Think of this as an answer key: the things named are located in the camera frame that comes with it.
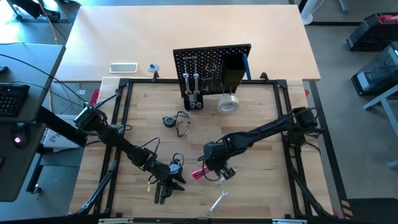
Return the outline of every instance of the red handle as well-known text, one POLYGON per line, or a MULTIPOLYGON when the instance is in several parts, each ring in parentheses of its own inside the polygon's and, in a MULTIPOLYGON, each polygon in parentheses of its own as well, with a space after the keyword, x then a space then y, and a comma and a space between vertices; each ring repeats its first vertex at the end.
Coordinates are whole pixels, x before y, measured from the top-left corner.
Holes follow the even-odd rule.
MULTIPOLYGON (((205 166, 205 167, 203 168, 203 170, 205 171, 205 174, 207 174, 208 172, 210 172, 210 170, 207 168, 207 166, 205 166)), ((204 175, 203 170, 202 170, 202 169, 196 170, 195 172, 192 173, 192 177, 193 177, 195 180, 199 179, 200 177, 202 177, 202 176, 204 175)))

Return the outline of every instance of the tool holder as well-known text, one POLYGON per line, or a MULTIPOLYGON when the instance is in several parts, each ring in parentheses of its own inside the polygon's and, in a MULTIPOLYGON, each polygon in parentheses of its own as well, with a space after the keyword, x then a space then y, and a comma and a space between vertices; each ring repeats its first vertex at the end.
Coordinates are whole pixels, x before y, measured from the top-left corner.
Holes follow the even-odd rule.
POLYGON ((250 44, 173 50, 175 69, 184 107, 203 108, 203 95, 235 93, 246 69, 243 55, 249 55, 250 44), (188 74, 188 89, 184 74, 188 74), (194 74, 198 74, 195 92, 194 74))

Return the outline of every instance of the wooden table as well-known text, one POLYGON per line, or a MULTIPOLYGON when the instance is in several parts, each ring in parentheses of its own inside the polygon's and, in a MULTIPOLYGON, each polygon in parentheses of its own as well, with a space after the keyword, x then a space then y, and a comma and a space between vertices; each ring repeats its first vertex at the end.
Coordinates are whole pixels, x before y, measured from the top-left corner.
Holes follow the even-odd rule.
POLYGON ((151 63, 176 78, 173 49, 251 44, 252 78, 319 80, 296 5, 82 6, 57 72, 64 82, 100 82, 114 62, 151 63))
MULTIPOLYGON (((114 93, 118 78, 105 77, 101 84, 99 99, 114 93)), ((288 80, 292 107, 308 106, 301 80, 288 80)), ((185 156, 182 184, 184 192, 174 191, 164 205, 154 204, 154 187, 147 192, 150 174, 142 172, 122 154, 118 181, 113 201, 112 214, 123 212, 134 217, 205 217, 206 211, 220 196, 221 190, 229 192, 219 204, 213 217, 217 218, 282 218, 293 214, 290 187, 281 135, 276 134, 253 145, 244 154, 233 157, 229 164, 239 167, 236 176, 222 188, 204 178, 194 180, 191 173, 201 168, 197 158, 203 155, 203 145, 215 141, 233 131, 249 131, 277 118, 273 88, 269 85, 240 85, 236 96, 241 107, 233 114, 219 114, 216 111, 219 95, 204 97, 205 107, 201 111, 188 112, 191 128, 188 136, 178 138, 174 129, 166 128, 162 117, 175 114, 183 109, 180 89, 177 84, 137 84, 133 86, 127 124, 132 130, 125 138, 133 144, 142 145, 158 136, 161 138, 158 159, 169 163, 175 152, 185 156)), ((119 110, 119 121, 124 105, 119 110)), ((114 100, 105 103, 103 110, 109 119, 112 116, 114 100)), ((105 146, 102 143, 85 149, 81 162, 70 211, 77 211, 98 186, 105 146)), ((323 174, 320 155, 310 146, 302 147, 302 159, 308 188, 323 207, 331 212, 330 198, 323 174)), ((298 190, 302 211, 302 194, 298 190)))

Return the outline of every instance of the red object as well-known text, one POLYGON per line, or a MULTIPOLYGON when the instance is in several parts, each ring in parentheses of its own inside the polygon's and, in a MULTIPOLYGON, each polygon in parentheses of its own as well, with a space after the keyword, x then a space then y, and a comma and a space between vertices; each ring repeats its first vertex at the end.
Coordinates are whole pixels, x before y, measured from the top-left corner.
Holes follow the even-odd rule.
POLYGON ((97 103, 98 95, 100 94, 100 89, 95 89, 93 96, 91 96, 90 105, 94 106, 97 103))
MULTIPOLYGON (((205 170, 205 174, 210 172, 210 170, 209 170, 209 168, 207 168, 207 166, 205 166, 205 168, 203 170, 205 170)), ((192 173, 192 177, 195 180, 199 179, 200 177, 203 177, 203 175, 204 175, 203 170, 202 169, 196 170, 195 172, 192 173)))

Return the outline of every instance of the desk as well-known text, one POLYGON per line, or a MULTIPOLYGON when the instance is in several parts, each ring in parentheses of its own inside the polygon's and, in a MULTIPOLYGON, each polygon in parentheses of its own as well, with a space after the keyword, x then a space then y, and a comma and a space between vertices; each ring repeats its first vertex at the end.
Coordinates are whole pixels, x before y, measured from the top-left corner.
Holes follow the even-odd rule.
MULTIPOLYGON (((17 84, 30 85, 27 98, 18 117, 0 118, 0 156, 6 158, 4 165, 0 168, 0 202, 12 202, 17 198, 42 139, 45 129, 44 124, 63 134, 71 141, 77 141, 80 145, 84 145, 86 142, 85 135, 76 134, 76 129, 73 126, 42 106, 64 51, 65 47, 61 45, 0 45, 0 54, 29 63, 49 74, 48 76, 22 62, 0 56, 0 65, 9 67, 8 73, 0 76, 0 82, 12 83, 19 80, 29 83, 20 82, 17 84), (10 133, 16 122, 29 123, 27 135, 30 143, 23 149, 17 149, 12 144, 10 133)), ((34 187, 34 181, 29 184, 28 189, 31 189, 32 185, 34 187)))
POLYGON ((319 80, 296 5, 82 6, 56 77, 100 82, 113 62, 137 62, 148 77, 151 63, 161 78, 175 78, 173 49, 251 44, 253 78, 319 80))
MULTIPOLYGON (((99 101, 114 94, 119 79, 104 77, 99 101)), ((289 95, 292 107, 308 106, 301 80, 289 80, 289 95)), ((205 217, 206 211, 220 196, 221 189, 229 191, 228 196, 215 210, 215 218, 277 218, 293 213, 290 187, 281 143, 276 134, 259 141, 244 154, 233 157, 229 164, 236 164, 237 174, 217 188, 214 182, 204 178, 194 180, 190 175, 201 168, 197 158, 203 155, 203 145, 215 141, 233 131, 249 131, 277 118, 274 90, 271 86, 240 85, 236 96, 241 107, 233 114, 219 114, 216 104, 219 96, 204 97, 205 107, 201 111, 188 112, 191 128, 188 136, 178 138, 174 129, 166 128, 163 116, 175 114, 183 109, 180 89, 177 84, 135 83, 129 106, 127 124, 132 130, 125 138, 141 145, 153 137, 160 137, 158 159, 164 163, 171 160, 175 152, 185 156, 182 184, 184 192, 174 191, 164 205, 154 204, 154 188, 147 192, 150 174, 142 172, 122 154, 119 166, 112 214, 122 212, 125 217, 197 218, 205 217)), ((126 91, 122 96, 123 104, 126 91)), ((119 121, 123 112, 119 110, 119 121)), ((112 117, 114 100, 105 103, 101 110, 109 119, 112 117)), ((76 212, 98 186, 105 146, 93 144, 85 149, 70 205, 70 212, 76 212)), ((320 155, 309 146, 302 147, 302 159, 308 188, 325 210, 331 212, 330 198, 323 174, 320 155)), ((300 208, 304 211, 301 193, 298 194, 300 208)))

